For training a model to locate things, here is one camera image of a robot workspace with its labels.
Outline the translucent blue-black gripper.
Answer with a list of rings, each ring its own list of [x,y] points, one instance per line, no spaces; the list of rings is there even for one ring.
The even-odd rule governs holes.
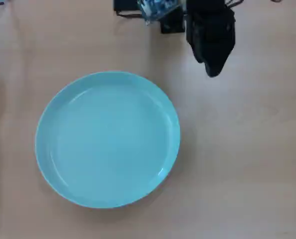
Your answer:
[[[225,0],[186,1],[186,40],[198,63],[204,63],[206,73],[218,76],[235,46],[235,37],[219,41],[203,41],[205,31],[210,34],[229,32],[235,25],[235,14]]]

